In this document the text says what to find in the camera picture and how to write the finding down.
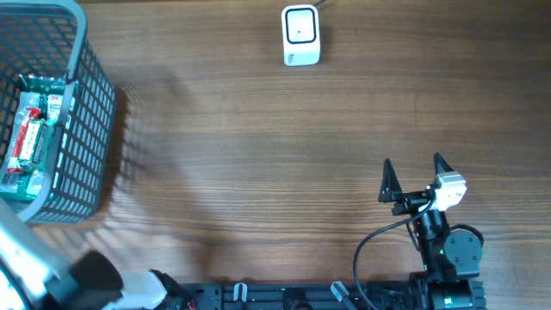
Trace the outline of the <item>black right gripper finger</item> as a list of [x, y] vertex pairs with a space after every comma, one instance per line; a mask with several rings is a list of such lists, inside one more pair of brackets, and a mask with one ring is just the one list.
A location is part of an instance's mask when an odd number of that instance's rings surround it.
[[389, 158], [383, 163], [383, 177], [381, 180], [381, 189], [379, 191], [378, 202], [390, 203], [398, 202], [403, 199], [403, 192], [397, 178], [395, 169]]
[[454, 171], [454, 169], [444, 160], [443, 156], [439, 152], [434, 154], [434, 166], [437, 175]]

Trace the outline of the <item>red stick packet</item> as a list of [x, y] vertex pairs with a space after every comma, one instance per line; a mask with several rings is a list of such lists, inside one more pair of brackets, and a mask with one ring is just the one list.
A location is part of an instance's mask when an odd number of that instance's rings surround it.
[[16, 115], [16, 129], [14, 130], [15, 138], [13, 139], [14, 146], [9, 157], [7, 168], [8, 173], [23, 172], [22, 167], [19, 165], [18, 158], [22, 151], [22, 144], [28, 130], [28, 123], [31, 120], [37, 119], [39, 115], [39, 108], [25, 108], [22, 112], [19, 112]]

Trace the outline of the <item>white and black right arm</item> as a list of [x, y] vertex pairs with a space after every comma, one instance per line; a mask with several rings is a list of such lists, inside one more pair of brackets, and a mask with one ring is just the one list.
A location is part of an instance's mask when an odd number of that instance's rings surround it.
[[378, 201], [392, 203], [394, 216], [409, 217], [406, 229], [424, 265], [407, 281], [383, 286], [388, 309], [474, 309], [482, 304], [473, 279], [480, 275], [484, 238], [474, 227], [451, 226], [446, 218], [467, 193], [467, 182], [438, 153], [434, 166], [432, 183], [406, 193], [391, 160], [383, 164]]

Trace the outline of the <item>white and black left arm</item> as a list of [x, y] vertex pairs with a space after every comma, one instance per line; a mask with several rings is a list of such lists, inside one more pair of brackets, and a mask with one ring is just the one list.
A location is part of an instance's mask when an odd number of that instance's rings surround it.
[[99, 251], [72, 262], [1, 202], [2, 309], [195, 309], [192, 295], [158, 270], [120, 272]]

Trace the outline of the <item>green 3M sponge package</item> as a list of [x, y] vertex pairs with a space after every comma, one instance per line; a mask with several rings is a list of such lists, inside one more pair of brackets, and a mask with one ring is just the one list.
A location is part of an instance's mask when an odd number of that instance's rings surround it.
[[36, 120], [45, 120], [48, 125], [48, 132], [46, 142], [42, 149], [41, 161], [35, 169], [32, 171], [23, 171], [22, 173], [8, 173], [8, 162], [14, 146], [14, 130], [16, 129], [16, 124], [13, 125], [8, 147], [7, 162], [2, 166], [4, 173], [1, 177], [1, 197], [20, 202], [31, 202], [38, 196], [42, 188], [48, 152], [53, 138], [54, 125], [59, 120], [63, 103], [65, 81], [62, 78], [36, 77], [29, 75], [21, 76], [20, 82], [21, 88], [17, 109], [15, 111], [15, 121], [16, 115], [25, 108], [39, 108], [40, 115]]

